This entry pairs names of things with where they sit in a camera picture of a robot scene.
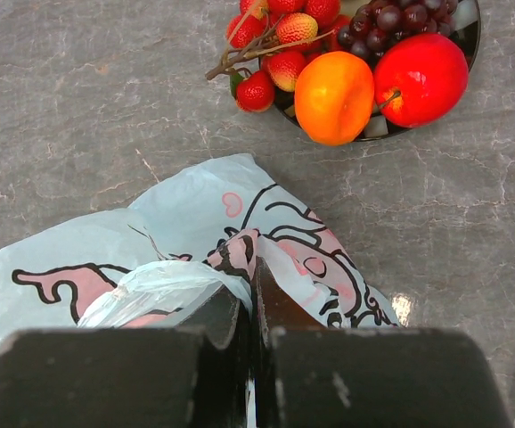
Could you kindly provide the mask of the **light blue plastic bag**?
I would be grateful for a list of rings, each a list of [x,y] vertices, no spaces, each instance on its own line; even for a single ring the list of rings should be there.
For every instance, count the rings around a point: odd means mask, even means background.
[[[259,260],[324,327],[398,322],[313,211],[238,154],[189,167],[125,209],[75,218],[0,250],[0,345],[24,330],[153,326],[191,315],[225,288],[250,320],[247,422]]]

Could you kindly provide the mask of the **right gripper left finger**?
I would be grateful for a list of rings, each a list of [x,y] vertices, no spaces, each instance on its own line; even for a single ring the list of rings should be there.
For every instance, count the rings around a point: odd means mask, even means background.
[[[144,328],[19,331],[0,345],[0,427],[242,427],[249,330],[220,288]]]

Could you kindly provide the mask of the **orange fruit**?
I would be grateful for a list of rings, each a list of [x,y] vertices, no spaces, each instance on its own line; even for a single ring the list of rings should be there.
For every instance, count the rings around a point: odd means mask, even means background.
[[[320,55],[299,74],[294,108],[312,141],[329,146],[352,142],[372,115],[374,80],[368,64],[351,53]]]

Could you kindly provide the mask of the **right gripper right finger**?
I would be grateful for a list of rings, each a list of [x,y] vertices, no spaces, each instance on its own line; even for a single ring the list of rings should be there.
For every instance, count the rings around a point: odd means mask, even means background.
[[[276,283],[253,279],[260,427],[509,427],[479,346],[434,328],[328,328]]]

